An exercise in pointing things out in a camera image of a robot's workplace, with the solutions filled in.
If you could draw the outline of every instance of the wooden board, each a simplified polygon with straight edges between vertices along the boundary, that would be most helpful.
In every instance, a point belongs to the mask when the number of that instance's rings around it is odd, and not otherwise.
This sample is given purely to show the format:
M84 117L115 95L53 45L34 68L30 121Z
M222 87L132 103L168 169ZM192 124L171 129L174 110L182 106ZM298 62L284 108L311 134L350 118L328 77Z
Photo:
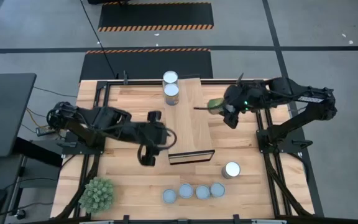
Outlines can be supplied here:
M204 106L203 92L199 78L178 80L179 102L170 106L164 103L165 125L178 136L177 143L169 149L170 161L186 162L204 158L204 155L176 156L184 152L197 152L212 149L209 135L207 111L194 110L195 106Z
M95 88L96 81L81 82L77 105L91 108ZM206 105L209 99L222 97L226 88L227 85L203 85L203 104ZM145 121L148 111L160 110L162 122L166 122L161 86L113 86L109 106L132 113L134 121ZM289 119L285 105L271 109L271 113L275 124ZM108 139L98 175L114 182L116 201L110 210L92 215L92 219L122 220L123 215L130 215L132 220L232 219L233 214L239 214L241 218L272 218L264 160L258 151L255 136L255 114L241 114L237 129L227 127L221 116L206 112L206 117L212 147L216 150L209 162L170 166L168 152L163 151L157 157L155 167L144 167L136 158L138 145ZM302 206L313 213L302 163L285 154L281 158L288 188ZM78 161L70 161L60 173L51 216L58 214L77 190L75 181L78 180L82 160L81 157L75 159ZM240 176L231 180L221 176L221 167L229 161L236 161L241 166ZM170 205L162 202L165 189L178 190L183 183L195 188L213 182L225 185L224 197L209 200L198 200L195 196L190 199L178 198ZM279 190L277 192L280 211L284 214L281 193Z

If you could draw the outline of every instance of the silver can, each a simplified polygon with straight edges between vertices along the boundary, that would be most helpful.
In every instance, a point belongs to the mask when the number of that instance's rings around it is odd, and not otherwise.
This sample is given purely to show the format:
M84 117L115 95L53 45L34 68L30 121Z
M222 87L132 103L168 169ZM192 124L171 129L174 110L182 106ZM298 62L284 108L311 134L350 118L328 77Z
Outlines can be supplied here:
M166 84L178 84L178 74L174 71L167 71L162 77L162 86L165 87Z
M164 87L165 102L168 105L176 105L179 102L179 88L176 84L166 84Z
M236 162L229 162L222 168L222 176L231 179L240 175L240 165Z

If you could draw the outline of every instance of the black floor mat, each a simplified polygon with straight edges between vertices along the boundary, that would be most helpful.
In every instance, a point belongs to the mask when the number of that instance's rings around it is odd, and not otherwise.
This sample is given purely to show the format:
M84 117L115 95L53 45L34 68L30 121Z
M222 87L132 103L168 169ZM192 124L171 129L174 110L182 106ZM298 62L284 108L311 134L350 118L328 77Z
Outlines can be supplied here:
M200 30L214 25L211 3L106 3L99 20L100 32L148 30Z
M115 73L123 79L162 78L169 70L178 76L199 75L213 78L211 52L202 48L106 50L106 56ZM85 55L80 80L114 79L102 50L91 50Z

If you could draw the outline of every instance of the wooden cutting board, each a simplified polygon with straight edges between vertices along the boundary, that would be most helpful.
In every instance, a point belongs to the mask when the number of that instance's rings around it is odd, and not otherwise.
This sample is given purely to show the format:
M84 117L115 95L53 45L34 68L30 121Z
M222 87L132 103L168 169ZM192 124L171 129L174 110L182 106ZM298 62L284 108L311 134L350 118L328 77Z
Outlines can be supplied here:
M199 78L178 80L179 102L175 106L165 103L165 125L178 136L177 143L168 150L171 164L208 161L212 154L212 141L208 126L208 111L194 110L204 107Z

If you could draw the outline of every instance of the white label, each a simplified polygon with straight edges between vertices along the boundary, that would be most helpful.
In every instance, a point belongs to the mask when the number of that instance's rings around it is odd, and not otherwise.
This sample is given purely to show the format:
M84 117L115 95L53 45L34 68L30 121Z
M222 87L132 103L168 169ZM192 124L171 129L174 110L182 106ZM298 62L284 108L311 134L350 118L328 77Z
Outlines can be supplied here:
M312 98L312 97L306 97L306 96L301 96L301 97L299 97L298 100L311 102L311 103L320 103L321 101L323 101L323 99L320 99L320 98Z

